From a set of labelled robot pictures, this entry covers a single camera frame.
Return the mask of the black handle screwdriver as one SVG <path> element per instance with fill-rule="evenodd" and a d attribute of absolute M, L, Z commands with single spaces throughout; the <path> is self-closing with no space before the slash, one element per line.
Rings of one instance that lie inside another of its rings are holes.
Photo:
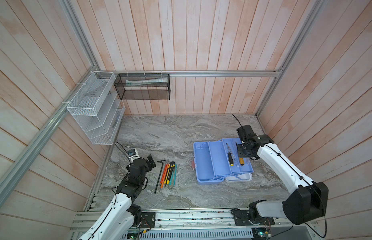
<path fill-rule="evenodd" d="M 234 158 L 233 158 L 233 153 L 232 153 L 232 150 L 230 148 L 230 146 L 227 144 L 227 149 L 228 149 L 228 159 L 229 159 L 229 164 L 230 166 L 234 166 Z"/>

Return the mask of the blue tool box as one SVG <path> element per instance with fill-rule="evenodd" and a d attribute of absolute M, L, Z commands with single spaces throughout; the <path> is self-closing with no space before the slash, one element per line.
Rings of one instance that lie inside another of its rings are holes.
<path fill-rule="evenodd" d="M 249 182 L 253 179 L 254 170 L 250 160 L 244 158 L 244 166 L 239 163 L 236 143 L 240 144 L 239 138 L 193 143 L 198 184 L 212 185 L 224 181 L 238 183 Z M 229 164 L 227 144 L 233 153 L 234 166 L 232 167 Z"/>

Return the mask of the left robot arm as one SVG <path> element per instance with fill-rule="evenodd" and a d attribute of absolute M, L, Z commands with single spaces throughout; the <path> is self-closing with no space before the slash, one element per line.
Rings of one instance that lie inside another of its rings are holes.
<path fill-rule="evenodd" d="M 141 207 L 133 202 L 147 187 L 146 173 L 156 163 L 152 156 L 135 158 L 127 166 L 128 173 L 116 187 L 114 197 L 97 221 L 85 232 L 81 240 L 120 240 L 131 227 L 141 223 Z"/>

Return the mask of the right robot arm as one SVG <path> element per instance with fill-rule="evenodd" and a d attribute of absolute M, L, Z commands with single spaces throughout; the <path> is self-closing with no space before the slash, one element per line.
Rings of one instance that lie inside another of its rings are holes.
<path fill-rule="evenodd" d="M 324 183 L 316 183 L 300 171 L 269 136 L 246 136 L 240 140 L 239 152 L 245 153 L 245 157 L 265 161 L 290 193 L 284 201 L 251 203 L 248 210 L 250 223 L 258 225 L 264 218 L 285 218 L 301 225 L 326 215 L 329 189 Z"/>

